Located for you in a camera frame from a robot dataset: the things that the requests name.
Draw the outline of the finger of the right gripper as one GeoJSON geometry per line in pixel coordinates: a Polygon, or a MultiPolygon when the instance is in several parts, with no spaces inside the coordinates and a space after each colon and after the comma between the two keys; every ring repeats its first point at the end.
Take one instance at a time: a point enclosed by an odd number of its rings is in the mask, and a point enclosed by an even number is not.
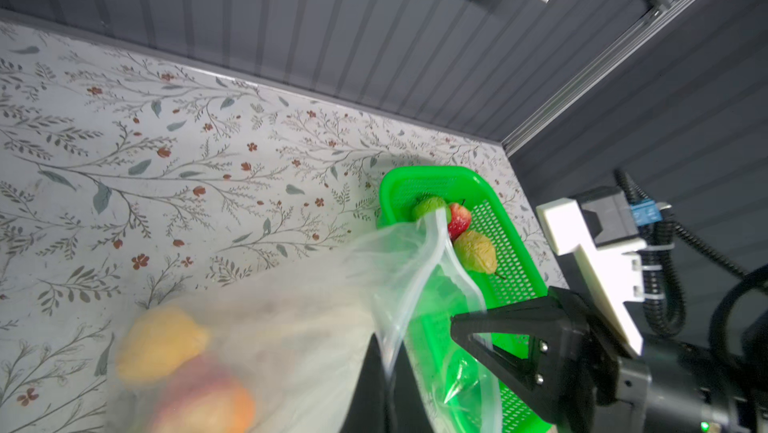
{"type": "Polygon", "coordinates": [[[565,418],[576,329],[558,299],[459,314],[451,318],[450,334],[541,420],[557,424],[565,418]]]}

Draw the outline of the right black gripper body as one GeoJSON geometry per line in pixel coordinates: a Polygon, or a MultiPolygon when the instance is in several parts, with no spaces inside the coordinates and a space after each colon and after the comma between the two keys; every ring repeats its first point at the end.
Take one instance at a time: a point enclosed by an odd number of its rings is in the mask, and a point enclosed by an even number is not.
{"type": "Polygon", "coordinates": [[[545,419],[561,432],[753,432],[756,390],[713,353],[651,338],[627,350],[578,295],[552,288],[558,307],[545,419]]]}

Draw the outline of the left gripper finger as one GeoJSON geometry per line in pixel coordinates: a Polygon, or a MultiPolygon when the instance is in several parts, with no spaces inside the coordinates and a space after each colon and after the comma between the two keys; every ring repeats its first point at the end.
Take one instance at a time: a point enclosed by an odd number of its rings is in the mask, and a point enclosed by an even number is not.
{"type": "Polygon", "coordinates": [[[372,335],[341,433],[432,433],[404,345],[393,373],[385,374],[379,343],[372,335]]]}

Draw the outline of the clear zip top bag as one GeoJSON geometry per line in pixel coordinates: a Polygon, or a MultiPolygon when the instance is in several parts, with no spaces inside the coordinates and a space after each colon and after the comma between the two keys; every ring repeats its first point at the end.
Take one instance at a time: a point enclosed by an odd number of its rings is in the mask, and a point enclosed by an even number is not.
{"type": "MultiPolygon", "coordinates": [[[[256,416],[245,432],[340,432],[371,336],[390,377],[446,248],[452,246],[445,217],[429,213],[322,256],[149,310],[180,308],[209,330],[210,342],[199,355],[224,365],[255,400],[256,416]]],[[[161,391],[176,371],[142,386],[117,375],[121,342],[149,310],[129,317],[119,331],[107,406],[110,432],[150,432],[161,391]]]]}

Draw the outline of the red yellow peach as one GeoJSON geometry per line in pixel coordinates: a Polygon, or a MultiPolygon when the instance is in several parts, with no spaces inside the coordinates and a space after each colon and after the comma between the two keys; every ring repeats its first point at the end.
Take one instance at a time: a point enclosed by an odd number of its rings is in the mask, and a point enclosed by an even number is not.
{"type": "Polygon", "coordinates": [[[171,375],[148,430],[245,432],[255,416],[255,400],[248,389],[215,358],[199,355],[171,375]]]}

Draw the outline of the yellow lemon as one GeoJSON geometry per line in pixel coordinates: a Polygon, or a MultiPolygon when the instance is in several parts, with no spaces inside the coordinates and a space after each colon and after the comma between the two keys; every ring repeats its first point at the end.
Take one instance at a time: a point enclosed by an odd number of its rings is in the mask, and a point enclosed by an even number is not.
{"type": "Polygon", "coordinates": [[[180,308],[149,310],[121,342],[117,375],[131,386],[157,382],[201,354],[210,338],[209,330],[180,308]]]}

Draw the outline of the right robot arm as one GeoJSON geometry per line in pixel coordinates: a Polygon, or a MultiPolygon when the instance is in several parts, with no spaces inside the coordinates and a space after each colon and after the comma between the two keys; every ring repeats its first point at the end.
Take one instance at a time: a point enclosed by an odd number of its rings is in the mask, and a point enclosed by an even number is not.
{"type": "Polygon", "coordinates": [[[766,281],[761,267],[726,294],[707,348],[653,338],[636,356],[594,306],[561,288],[456,315],[451,337],[561,432],[764,432],[767,317],[746,331],[740,356],[726,327],[737,302],[766,281]]]}

